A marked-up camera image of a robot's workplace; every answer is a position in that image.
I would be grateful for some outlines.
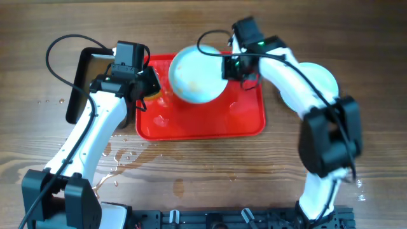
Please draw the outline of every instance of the red tray rim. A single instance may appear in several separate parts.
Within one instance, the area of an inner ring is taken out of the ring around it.
[[[167,53],[167,54],[156,54],[156,55],[151,55],[150,56],[150,61],[151,60],[168,60],[168,59],[173,59],[177,54],[176,53]],[[261,100],[259,103],[259,108],[260,108],[260,127],[259,130],[251,133],[243,133],[243,134],[219,134],[219,135],[189,135],[189,136],[184,136],[184,137],[148,137],[142,133],[140,130],[141,128],[141,121],[137,117],[141,114],[142,111],[139,111],[138,109],[135,112],[135,131],[137,134],[143,138],[144,140],[147,141],[177,141],[177,140],[198,140],[198,139],[216,139],[216,138],[227,138],[227,137],[252,137],[255,135],[258,135],[262,133],[262,131],[266,127],[266,114],[265,114],[265,102],[263,99],[263,89],[260,84],[259,87],[256,89],[256,93],[258,96],[258,99]]]

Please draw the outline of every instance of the red tray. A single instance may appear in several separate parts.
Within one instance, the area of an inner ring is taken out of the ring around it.
[[[159,97],[146,98],[147,111],[137,110],[135,129],[148,141],[243,137],[266,125],[261,87],[245,91],[229,81],[222,94],[205,104],[184,102],[172,92],[168,70],[175,54],[152,55],[150,66],[161,83]]]

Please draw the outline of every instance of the white plate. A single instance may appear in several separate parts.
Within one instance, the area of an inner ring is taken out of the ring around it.
[[[339,95],[338,84],[335,77],[330,73],[325,67],[314,63],[300,63],[301,70],[307,76],[307,78],[317,87],[323,88],[328,92],[332,92],[334,95]],[[296,111],[293,102],[289,96],[284,95],[280,92],[282,100],[287,104],[287,106]]]
[[[209,53],[220,53],[211,46],[200,45]],[[203,104],[216,99],[226,88],[222,79],[222,57],[199,52],[197,46],[181,50],[171,62],[169,81],[174,93],[186,102]]]

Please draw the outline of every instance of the wood grain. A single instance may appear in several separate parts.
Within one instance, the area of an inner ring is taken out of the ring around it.
[[[248,15],[256,16],[264,34],[286,41],[299,61],[327,67],[341,92],[360,103],[360,182],[343,184],[336,203],[354,208],[358,228],[405,228],[405,9],[406,1],[339,0],[0,5],[0,228],[17,227],[24,214],[23,175],[42,169],[73,128],[64,120],[71,89],[45,67],[55,38],[84,34],[110,47],[135,41],[153,53],[174,53],[201,33],[229,29]],[[226,40],[212,36],[206,42],[223,48]],[[86,46],[93,44],[57,44],[51,65],[72,81]],[[134,123],[117,130],[94,179],[97,184],[116,171],[98,189],[100,200],[162,211],[293,206],[305,180],[296,148],[300,120],[270,83],[263,87],[267,126],[256,137],[146,142]]]

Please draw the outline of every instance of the wooden surface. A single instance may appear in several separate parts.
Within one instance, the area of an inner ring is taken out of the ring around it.
[[[327,67],[341,93],[360,103],[358,183],[343,184],[336,203],[354,208],[358,228],[406,228],[406,3],[0,4],[0,228],[17,227],[24,214],[23,175],[41,170],[73,128],[65,121],[71,89],[45,67],[55,38],[84,34],[109,47],[120,39],[147,44],[153,53],[174,53],[201,33],[229,29],[248,15],[267,36],[278,34],[299,61]],[[218,48],[225,42],[223,36],[207,40]],[[72,81],[86,46],[93,44],[76,38],[56,45],[54,70]],[[134,123],[117,130],[93,182],[116,170],[98,189],[100,200],[162,211],[293,206],[305,181],[297,150],[300,120],[270,83],[263,87],[267,126],[256,137],[146,142]]]

